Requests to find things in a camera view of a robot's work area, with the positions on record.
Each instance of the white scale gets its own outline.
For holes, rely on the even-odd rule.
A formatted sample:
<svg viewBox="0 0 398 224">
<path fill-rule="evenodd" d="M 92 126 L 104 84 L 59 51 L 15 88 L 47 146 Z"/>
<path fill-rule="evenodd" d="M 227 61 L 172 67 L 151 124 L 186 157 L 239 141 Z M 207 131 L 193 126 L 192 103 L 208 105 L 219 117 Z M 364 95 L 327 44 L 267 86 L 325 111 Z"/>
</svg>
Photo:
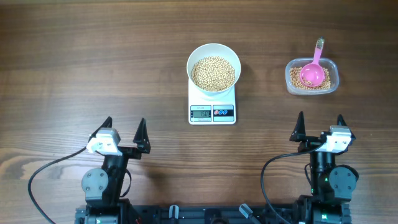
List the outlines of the white scale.
<svg viewBox="0 0 398 224">
<path fill-rule="evenodd" d="M 236 122 L 235 86 L 208 96 L 188 80 L 188 120 L 190 124 L 234 124 Z"/>
</svg>

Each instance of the pink spoon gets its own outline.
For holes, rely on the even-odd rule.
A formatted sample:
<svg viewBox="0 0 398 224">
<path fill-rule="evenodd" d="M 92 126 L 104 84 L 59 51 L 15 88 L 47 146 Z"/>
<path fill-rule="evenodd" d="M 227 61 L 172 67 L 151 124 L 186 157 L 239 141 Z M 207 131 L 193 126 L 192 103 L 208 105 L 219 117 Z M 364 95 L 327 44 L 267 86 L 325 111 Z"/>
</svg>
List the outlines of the pink spoon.
<svg viewBox="0 0 398 224">
<path fill-rule="evenodd" d="M 316 87 L 321 85 L 325 79 L 325 72 L 323 68 L 319 65 L 319 59 L 321 58 L 323 43 L 325 40 L 320 37 L 315 46 L 315 53 L 313 55 L 313 61 L 304 66 L 300 72 L 300 81 L 303 85 L 308 87 Z"/>
</svg>

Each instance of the white bowl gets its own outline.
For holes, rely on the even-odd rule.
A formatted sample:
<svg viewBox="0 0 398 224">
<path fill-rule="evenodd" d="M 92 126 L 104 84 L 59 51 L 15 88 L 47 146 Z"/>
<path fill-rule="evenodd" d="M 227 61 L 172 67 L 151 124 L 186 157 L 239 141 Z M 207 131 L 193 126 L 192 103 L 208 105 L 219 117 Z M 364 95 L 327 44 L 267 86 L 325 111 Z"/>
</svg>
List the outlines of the white bowl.
<svg viewBox="0 0 398 224">
<path fill-rule="evenodd" d="M 327 68 L 329 71 L 329 76 L 330 76 L 330 89 L 327 90 L 302 90 L 299 88 L 296 88 L 292 81 L 290 80 L 290 69 L 291 68 L 300 68 L 304 67 L 306 64 L 311 63 L 313 58 L 296 58 L 289 62 L 286 65 L 285 69 L 285 78 L 286 78 L 286 86 L 287 86 L 287 91 L 293 95 L 319 95 L 319 94 L 326 94 L 326 93 L 331 93 L 334 92 L 339 83 L 340 80 L 338 78 L 338 70 L 336 64 L 327 58 L 321 58 L 319 60 L 319 65 Z"/>
<path fill-rule="evenodd" d="M 241 75 L 241 62 L 239 61 L 239 58 L 236 55 L 236 53 L 232 49 L 230 49 L 229 47 L 227 47 L 225 45 L 222 45 L 222 44 L 205 44 L 205 45 L 202 45 L 202 46 L 198 47 L 196 50 L 194 50 L 192 52 L 192 54 L 189 56 L 189 58 L 188 58 L 187 74 L 188 74 L 188 77 L 189 77 L 191 82 L 193 82 L 192 81 L 192 77 L 191 77 L 191 72 L 192 72 L 193 66 L 199 60 L 201 60 L 201 59 L 203 59 L 205 57 L 210 57 L 210 56 L 220 56 L 220 57 L 224 58 L 235 69 L 235 81 L 230 87 L 228 87 L 225 90 L 207 91 L 207 90 L 204 90 L 204 89 L 200 88 L 199 86 L 195 85 L 200 91 L 204 92 L 204 94 L 211 96 L 211 95 L 217 95 L 219 93 L 228 91 L 232 86 L 235 85 L 235 83 L 237 82 L 239 76 Z"/>
</svg>

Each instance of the wooden tabletop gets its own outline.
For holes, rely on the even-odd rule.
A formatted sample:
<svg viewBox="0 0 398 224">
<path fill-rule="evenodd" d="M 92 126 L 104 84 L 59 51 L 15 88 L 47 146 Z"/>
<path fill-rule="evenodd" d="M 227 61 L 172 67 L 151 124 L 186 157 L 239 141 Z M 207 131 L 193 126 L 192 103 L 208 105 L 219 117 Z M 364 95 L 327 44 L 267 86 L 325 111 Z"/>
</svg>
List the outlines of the wooden tabletop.
<svg viewBox="0 0 398 224">
<path fill-rule="evenodd" d="M 134 205 L 263 205 L 260 172 L 289 142 L 300 111 L 318 136 L 342 114 L 357 140 L 337 164 L 360 174 L 353 223 L 398 219 L 397 1 L 149 1 L 0 7 L 0 223 L 45 223 L 27 193 L 40 166 L 81 149 L 107 116 L 132 146 L 142 117 L 152 150 L 129 161 Z M 288 93 L 285 66 L 323 57 L 339 69 L 329 95 Z M 237 123 L 188 123 L 186 62 L 221 43 L 239 56 Z M 33 192 L 57 223 L 85 204 L 81 178 L 103 157 L 84 152 L 40 173 Z M 274 162 L 275 203 L 310 194 L 309 156 Z"/>
</svg>

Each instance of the scoop handle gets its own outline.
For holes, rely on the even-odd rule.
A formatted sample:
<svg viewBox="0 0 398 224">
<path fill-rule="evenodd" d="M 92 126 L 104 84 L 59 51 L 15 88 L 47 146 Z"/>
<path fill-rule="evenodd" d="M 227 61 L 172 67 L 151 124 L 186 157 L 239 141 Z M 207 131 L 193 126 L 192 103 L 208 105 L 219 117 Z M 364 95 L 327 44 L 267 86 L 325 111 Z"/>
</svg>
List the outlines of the scoop handle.
<svg viewBox="0 0 398 224">
<path fill-rule="evenodd" d="M 323 43 L 325 40 L 323 37 L 319 37 L 317 41 L 317 45 L 315 46 L 315 53 L 313 54 L 313 61 L 312 63 L 319 65 L 319 59 L 321 58 Z"/>
</svg>

